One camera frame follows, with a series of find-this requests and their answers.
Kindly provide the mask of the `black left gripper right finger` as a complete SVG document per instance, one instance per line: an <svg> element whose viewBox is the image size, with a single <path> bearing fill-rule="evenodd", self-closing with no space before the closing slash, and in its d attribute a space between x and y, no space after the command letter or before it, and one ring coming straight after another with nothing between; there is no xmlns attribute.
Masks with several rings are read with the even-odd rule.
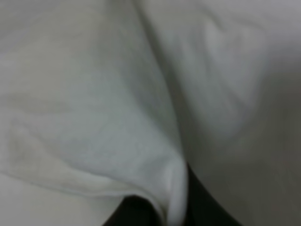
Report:
<svg viewBox="0 0 301 226"><path fill-rule="evenodd" d="M188 166L189 190L184 224L186 226L240 226L206 190Z"/></svg>

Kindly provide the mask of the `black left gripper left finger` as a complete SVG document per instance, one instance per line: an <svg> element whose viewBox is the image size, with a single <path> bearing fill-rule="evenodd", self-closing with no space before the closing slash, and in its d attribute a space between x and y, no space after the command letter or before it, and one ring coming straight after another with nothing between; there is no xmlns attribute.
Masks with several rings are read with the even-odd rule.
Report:
<svg viewBox="0 0 301 226"><path fill-rule="evenodd" d="M151 203L138 196L126 197L103 226L160 226Z"/></svg>

